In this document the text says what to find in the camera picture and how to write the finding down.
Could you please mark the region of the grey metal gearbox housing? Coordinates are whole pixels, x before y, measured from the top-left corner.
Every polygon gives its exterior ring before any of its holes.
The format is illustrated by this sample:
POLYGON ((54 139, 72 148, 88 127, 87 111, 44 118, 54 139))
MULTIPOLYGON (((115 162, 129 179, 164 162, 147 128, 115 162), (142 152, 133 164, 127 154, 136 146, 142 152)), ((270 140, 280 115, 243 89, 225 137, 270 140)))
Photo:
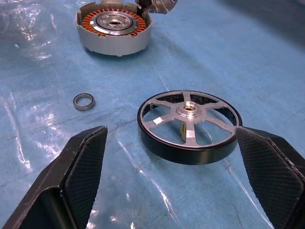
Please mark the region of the grey metal gearbox housing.
POLYGON ((152 0, 149 12, 167 14, 175 7, 177 2, 178 0, 152 0))

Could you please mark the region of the black-rimmed silver spoked rotor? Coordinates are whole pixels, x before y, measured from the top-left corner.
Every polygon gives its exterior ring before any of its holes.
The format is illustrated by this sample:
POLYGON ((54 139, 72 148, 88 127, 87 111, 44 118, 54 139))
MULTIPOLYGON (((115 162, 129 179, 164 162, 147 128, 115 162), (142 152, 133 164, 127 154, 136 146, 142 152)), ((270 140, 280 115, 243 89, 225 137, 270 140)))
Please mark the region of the black-rimmed silver spoked rotor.
POLYGON ((237 146, 236 130, 242 126, 238 111, 225 100, 211 94, 174 90, 146 99, 137 112, 139 136, 143 145, 155 155, 184 165, 206 165, 229 156, 237 146), (170 121, 181 123, 183 144, 164 140, 152 129, 170 121), (195 125, 211 123, 230 136, 219 143, 199 145, 195 125))

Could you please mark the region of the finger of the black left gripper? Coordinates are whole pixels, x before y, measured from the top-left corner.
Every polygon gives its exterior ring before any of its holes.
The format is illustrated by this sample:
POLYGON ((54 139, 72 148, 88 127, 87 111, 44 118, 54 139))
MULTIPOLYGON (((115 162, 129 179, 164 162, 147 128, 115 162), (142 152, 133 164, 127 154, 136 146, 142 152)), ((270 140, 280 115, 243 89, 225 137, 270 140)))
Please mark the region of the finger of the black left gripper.
POLYGON ((137 15, 142 15, 143 12, 148 9, 151 5, 151 0, 136 0, 138 5, 137 15))

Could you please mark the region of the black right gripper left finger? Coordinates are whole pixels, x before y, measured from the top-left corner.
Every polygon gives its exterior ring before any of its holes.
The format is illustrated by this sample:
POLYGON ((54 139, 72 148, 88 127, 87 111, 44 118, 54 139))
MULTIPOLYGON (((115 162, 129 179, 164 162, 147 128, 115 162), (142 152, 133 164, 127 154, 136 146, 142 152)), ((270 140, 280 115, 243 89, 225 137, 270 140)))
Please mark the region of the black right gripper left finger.
POLYGON ((38 175, 2 229, 86 229, 101 179, 108 128, 69 139, 38 175))

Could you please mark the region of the grey stator with copper windings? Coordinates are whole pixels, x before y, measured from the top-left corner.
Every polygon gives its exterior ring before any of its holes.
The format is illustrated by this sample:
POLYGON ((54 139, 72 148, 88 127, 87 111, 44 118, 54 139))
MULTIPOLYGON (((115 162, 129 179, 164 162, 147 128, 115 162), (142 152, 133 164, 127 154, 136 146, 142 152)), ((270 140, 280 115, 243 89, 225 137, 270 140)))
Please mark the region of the grey stator with copper windings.
POLYGON ((91 52, 124 56, 144 50, 150 41, 152 20, 146 10, 122 0, 101 0, 79 8, 77 30, 91 52))

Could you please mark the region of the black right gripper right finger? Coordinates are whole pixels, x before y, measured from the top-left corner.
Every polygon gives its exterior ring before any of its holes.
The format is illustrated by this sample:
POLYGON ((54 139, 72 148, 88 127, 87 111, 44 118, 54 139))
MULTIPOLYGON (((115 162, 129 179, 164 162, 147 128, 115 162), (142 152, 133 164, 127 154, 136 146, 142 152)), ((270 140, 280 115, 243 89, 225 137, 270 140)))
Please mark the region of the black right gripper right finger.
POLYGON ((284 138, 240 126, 249 183, 274 229, 305 229, 305 158, 284 138))

